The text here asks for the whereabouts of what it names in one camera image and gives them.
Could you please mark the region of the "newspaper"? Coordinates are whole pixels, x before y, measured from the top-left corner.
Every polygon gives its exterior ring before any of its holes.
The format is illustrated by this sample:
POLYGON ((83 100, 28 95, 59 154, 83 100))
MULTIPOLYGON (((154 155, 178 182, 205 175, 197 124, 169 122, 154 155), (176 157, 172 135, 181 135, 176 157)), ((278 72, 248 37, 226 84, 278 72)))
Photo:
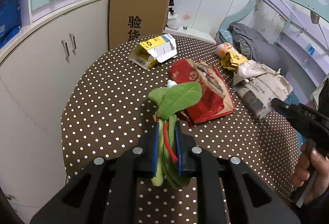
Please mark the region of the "newspaper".
POLYGON ((265 118, 273 111, 274 98, 285 101, 293 91, 291 84, 265 64, 249 60, 240 64, 233 76, 233 89, 258 119, 265 118))

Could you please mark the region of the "grey folded blanket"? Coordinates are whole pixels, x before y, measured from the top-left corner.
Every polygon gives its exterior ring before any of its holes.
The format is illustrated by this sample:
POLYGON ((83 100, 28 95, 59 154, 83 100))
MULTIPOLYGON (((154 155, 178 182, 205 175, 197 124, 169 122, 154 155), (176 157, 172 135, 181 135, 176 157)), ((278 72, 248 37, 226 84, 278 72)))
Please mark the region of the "grey folded blanket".
POLYGON ((242 23, 234 23, 230 31, 239 51, 249 60, 278 71, 286 76, 289 71, 289 64, 285 58, 284 51, 275 45, 270 44, 257 30, 242 23))

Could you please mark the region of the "brown cardboard box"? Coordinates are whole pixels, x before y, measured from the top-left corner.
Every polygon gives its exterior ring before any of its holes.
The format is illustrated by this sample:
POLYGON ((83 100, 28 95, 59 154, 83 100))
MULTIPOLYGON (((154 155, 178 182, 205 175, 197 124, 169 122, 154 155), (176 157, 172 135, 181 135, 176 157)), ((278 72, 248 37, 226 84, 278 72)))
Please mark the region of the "brown cardboard box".
POLYGON ((109 48, 165 29, 169 0, 110 0, 109 48))

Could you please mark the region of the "beige hanging cloth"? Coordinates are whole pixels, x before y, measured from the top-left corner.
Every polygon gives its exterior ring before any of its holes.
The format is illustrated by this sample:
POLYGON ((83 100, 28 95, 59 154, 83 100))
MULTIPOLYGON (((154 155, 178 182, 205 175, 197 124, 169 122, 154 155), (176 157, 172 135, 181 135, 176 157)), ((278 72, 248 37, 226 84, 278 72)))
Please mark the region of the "beige hanging cloth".
POLYGON ((325 77, 322 83, 311 94, 311 100, 318 111, 328 105, 328 76, 325 77))

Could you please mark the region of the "green leafy vegetable toy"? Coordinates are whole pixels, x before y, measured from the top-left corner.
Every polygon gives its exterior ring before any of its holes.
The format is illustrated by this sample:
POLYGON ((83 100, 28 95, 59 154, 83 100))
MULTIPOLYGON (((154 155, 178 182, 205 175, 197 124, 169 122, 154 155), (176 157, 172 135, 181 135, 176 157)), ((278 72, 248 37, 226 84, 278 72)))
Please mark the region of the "green leafy vegetable toy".
POLYGON ((198 82, 159 87, 148 94, 156 103, 154 120, 159 124, 158 161, 156 176, 151 182, 160 187, 166 179, 172 188, 181 189, 190 184, 190 179, 178 175, 175 140, 176 113, 197 104, 201 99, 201 86, 198 82))

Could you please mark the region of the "yellow white medicine box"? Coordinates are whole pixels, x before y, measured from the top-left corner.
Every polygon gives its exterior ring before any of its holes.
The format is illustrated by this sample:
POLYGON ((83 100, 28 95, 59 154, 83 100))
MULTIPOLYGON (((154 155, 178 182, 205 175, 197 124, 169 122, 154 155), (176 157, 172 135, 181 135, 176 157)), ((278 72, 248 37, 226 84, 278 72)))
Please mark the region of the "yellow white medicine box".
POLYGON ((156 64, 161 64, 177 55, 175 38, 163 34, 137 44, 128 56, 128 60, 144 70, 149 70, 156 64))

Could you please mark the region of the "brown polka dot tablecloth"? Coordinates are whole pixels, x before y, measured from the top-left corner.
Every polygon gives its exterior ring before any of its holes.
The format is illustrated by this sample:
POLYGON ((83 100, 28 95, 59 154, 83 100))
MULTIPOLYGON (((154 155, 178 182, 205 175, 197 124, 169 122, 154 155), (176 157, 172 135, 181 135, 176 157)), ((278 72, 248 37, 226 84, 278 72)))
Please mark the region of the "brown polka dot tablecloth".
MULTIPOLYGON (((99 57, 81 76, 61 117, 63 155, 68 179, 93 158, 120 156, 149 134, 155 104, 151 90, 164 87, 173 61, 150 70, 129 61, 127 42, 99 57)), ((197 145, 219 158, 240 157, 276 194, 289 203, 291 175, 299 156, 297 135, 281 115, 257 120, 233 90, 233 77, 221 71, 235 105, 232 114, 203 124, 181 120, 181 129, 197 145)), ((168 182, 154 187, 137 182, 136 223, 197 223, 196 180, 175 190, 168 182)))

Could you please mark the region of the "orange white plastic bag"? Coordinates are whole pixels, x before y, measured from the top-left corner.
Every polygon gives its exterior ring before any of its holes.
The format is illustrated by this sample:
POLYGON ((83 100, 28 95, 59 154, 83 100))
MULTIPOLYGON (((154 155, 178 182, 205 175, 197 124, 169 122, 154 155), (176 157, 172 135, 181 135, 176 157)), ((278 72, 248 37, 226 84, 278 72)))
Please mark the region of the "orange white plastic bag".
POLYGON ((215 50, 216 55, 219 58, 224 57, 228 52, 234 52, 235 49, 229 42, 224 42, 222 44, 219 44, 215 50))

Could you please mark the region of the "white curved cabinet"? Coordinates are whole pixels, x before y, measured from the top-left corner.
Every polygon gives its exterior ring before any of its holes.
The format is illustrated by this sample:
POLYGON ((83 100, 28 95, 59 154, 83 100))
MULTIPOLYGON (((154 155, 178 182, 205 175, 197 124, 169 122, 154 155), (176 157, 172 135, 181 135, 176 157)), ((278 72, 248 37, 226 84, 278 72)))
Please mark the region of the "white curved cabinet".
POLYGON ((23 223, 64 186, 61 114, 108 49, 109 3, 62 9, 1 51, 1 190, 23 223))

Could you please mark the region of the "red paper bag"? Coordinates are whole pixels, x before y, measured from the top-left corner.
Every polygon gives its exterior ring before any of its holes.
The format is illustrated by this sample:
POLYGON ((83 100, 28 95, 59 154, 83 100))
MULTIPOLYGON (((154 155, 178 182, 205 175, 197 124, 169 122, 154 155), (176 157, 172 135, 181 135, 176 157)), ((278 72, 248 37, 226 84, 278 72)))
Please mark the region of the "red paper bag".
POLYGON ((195 124, 204 123, 235 111, 235 105, 224 78, 215 65, 208 65, 203 60, 178 60, 170 68, 169 77, 177 84, 190 81, 200 84, 202 92, 200 101, 186 109, 195 124))

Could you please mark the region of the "yellow crumpled bag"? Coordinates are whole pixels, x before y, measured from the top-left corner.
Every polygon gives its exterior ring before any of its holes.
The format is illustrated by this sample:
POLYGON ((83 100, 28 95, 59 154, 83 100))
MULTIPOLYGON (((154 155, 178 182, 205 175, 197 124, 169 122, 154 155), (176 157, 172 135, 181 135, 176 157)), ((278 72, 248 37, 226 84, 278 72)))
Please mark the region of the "yellow crumpled bag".
POLYGON ((221 58, 221 66, 229 71, 237 71, 240 64, 247 62, 248 59, 239 53, 234 53, 233 51, 227 52, 221 58))

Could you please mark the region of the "blue storage bag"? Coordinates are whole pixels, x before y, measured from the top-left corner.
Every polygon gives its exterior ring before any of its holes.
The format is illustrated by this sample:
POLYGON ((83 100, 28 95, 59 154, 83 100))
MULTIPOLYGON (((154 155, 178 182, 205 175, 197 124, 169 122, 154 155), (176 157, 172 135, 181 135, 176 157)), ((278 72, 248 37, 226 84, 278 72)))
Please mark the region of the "blue storage bag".
POLYGON ((2 0, 0 6, 0 47, 21 29, 20 0, 2 0))

